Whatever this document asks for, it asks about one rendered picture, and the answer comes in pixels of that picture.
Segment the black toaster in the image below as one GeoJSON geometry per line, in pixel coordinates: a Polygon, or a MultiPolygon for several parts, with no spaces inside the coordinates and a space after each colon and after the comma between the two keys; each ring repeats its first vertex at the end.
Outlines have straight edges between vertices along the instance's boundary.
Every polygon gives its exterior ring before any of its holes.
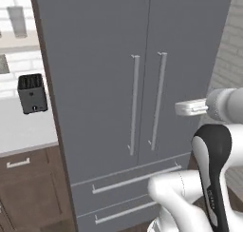
{"type": "Polygon", "coordinates": [[[41,73],[21,75],[17,91],[25,114],[47,111],[47,95],[41,73]]]}

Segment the grey french door fridge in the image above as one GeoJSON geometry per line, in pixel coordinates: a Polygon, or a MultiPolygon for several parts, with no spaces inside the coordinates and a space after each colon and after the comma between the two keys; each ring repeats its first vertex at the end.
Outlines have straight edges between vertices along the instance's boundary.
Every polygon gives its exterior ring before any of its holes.
{"type": "Polygon", "coordinates": [[[121,232],[159,212],[158,173],[191,156],[231,0],[31,0],[78,232],[121,232]]]}

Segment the brown wooden cupboard door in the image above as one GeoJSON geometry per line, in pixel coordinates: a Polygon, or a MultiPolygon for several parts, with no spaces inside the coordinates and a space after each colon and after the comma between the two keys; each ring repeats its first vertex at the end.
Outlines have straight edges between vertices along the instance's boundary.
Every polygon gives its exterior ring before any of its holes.
{"type": "Polygon", "coordinates": [[[51,172],[0,184],[0,201],[15,231],[41,227],[61,219],[66,213],[51,172]]]}

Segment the grey speckled hanging utensil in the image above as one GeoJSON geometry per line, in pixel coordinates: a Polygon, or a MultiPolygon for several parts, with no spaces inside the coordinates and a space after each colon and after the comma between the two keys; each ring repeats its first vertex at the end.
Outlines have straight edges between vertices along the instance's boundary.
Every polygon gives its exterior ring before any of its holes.
{"type": "Polygon", "coordinates": [[[0,74],[9,73],[9,66],[5,54],[0,55],[0,74]]]}

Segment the beige wall shelf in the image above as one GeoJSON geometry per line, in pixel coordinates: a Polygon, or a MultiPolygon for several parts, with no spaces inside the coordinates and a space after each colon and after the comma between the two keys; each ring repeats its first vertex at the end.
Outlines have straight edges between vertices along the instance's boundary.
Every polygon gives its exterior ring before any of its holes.
{"type": "Polygon", "coordinates": [[[12,35],[0,37],[0,53],[33,51],[40,48],[37,38],[15,38],[12,35]]]}

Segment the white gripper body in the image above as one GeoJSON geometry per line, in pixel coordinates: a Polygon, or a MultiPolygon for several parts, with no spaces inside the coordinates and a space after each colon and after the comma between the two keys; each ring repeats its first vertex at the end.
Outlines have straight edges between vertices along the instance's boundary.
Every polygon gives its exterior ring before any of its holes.
{"type": "Polygon", "coordinates": [[[207,113],[205,99],[195,99],[190,101],[175,103],[176,114],[179,116],[197,116],[207,113]]]}

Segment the grey fridge left door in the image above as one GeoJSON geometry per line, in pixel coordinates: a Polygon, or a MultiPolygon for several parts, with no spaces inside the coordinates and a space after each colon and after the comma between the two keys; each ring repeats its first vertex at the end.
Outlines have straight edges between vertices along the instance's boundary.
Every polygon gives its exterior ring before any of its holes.
{"type": "Polygon", "coordinates": [[[37,2],[69,179],[75,184],[134,166],[149,0],[37,2]],[[140,56],[133,156],[131,55],[140,56]]]}

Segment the grey fridge right door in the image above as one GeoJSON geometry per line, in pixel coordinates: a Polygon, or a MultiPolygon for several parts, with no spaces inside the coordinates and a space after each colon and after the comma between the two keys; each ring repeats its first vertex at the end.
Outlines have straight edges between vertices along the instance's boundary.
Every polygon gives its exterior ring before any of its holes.
{"type": "Polygon", "coordinates": [[[139,163],[191,151],[199,118],[176,114],[175,103],[206,96],[231,0],[150,0],[139,163]],[[156,149],[151,150],[160,56],[167,52],[156,149]]]}

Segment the grey fridge door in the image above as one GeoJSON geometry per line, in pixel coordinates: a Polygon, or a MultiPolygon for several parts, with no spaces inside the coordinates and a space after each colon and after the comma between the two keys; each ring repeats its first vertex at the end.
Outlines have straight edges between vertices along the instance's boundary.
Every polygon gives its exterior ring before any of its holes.
{"type": "Polygon", "coordinates": [[[37,2],[69,179],[75,184],[134,166],[149,0],[37,2]],[[131,55],[140,56],[133,156],[131,55]]]}
{"type": "Polygon", "coordinates": [[[175,103],[206,96],[231,0],[150,0],[139,163],[191,151],[199,118],[176,114],[175,103]],[[151,150],[160,56],[167,52],[156,149],[151,150]]]}

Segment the brown wooden drawer front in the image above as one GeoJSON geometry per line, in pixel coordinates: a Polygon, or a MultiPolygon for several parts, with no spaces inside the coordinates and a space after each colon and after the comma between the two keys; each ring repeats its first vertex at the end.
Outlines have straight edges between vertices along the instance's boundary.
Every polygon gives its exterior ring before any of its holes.
{"type": "Polygon", "coordinates": [[[51,172],[47,149],[37,149],[0,158],[0,184],[34,178],[51,172]],[[30,158],[30,164],[7,168],[7,162],[18,163],[30,158]]]}

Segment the grey tall fridge drawer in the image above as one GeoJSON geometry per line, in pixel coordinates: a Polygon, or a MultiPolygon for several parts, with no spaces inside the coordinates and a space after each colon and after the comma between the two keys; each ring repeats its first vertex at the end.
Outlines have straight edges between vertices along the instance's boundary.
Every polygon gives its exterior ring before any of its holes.
{"type": "Polygon", "coordinates": [[[105,208],[109,205],[121,203],[126,200],[137,198],[147,193],[146,179],[134,184],[129,184],[112,190],[108,190],[99,194],[92,193],[92,185],[95,188],[101,188],[111,184],[116,184],[138,176],[146,175],[152,172],[160,171],[166,168],[173,167],[175,162],[186,169],[190,159],[190,152],[180,154],[164,160],[143,164],[135,168],[126,169],[117,173],[103,176],[98,179],[92,179],[89,182],[73,184],[71,186],[72,199],[74,203],[75,213],[77,216],[105,208]]]}

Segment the grey short fridge drawer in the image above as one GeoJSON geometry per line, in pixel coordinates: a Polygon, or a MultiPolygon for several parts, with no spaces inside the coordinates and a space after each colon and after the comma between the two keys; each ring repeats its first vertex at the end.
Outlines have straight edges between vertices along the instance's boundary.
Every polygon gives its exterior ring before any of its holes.
{"type": "Polygon", "coordinates": [[[117,218],[115,220],[104,222],[101,224],[95,224],[94,215],[100,211],[105,210],[106,208],[113,207],[116,205],[124,205],[125,203],[131,204],[141,204],[153,202],[153,200],[147,195],[141,195],[137,198],[126,200],[121,203],[116,203],[109,205],[105,208],[101,208],[84,215],[79,215],[77,217],[77,224],[79,232],[120,232],[123,229],[133,227],[137,224],[152,221],[159,214],[159,205],[156,204],[152,207],[142,209],[141,211],[134,212],[130,215],[117,218]]]}

